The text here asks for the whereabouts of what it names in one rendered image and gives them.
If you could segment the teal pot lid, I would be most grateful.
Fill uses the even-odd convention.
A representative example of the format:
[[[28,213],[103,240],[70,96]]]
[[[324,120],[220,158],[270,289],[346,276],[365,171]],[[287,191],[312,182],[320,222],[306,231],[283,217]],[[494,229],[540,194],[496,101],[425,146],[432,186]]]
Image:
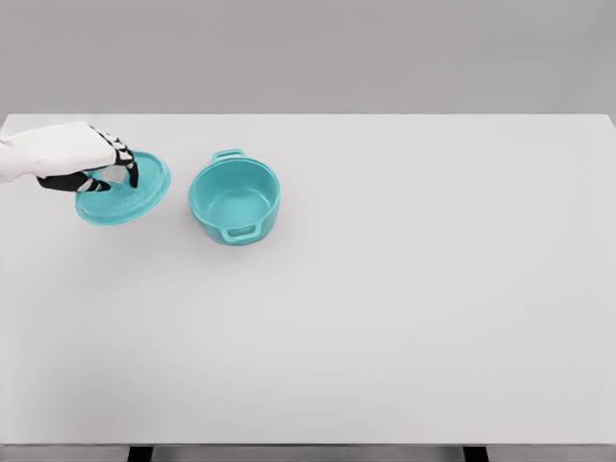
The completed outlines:
[[[87,222],[97,225],[121,224],[138,218],[153,209],[165,196],[171,181],[167,164],[153,154],[134,153],[139,167],[139,186],[130,186],[124,167],[110,173],[105,168],[90,171],[90,175],[111,185],[105,192],[77,192],[75,209]]]

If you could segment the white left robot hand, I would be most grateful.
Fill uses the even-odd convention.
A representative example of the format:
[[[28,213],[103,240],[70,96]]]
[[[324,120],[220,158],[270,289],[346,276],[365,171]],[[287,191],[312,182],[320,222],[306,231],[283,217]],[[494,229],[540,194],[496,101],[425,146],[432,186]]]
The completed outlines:
[[[136,188],[140,173],[134,153],[119,137],[86,122],[55,124],[21,132],[13,145],[28,157],[26,171],[41,187],[64,193],[101,193],[112,186],[90,175],[93,170],[123,167]]]

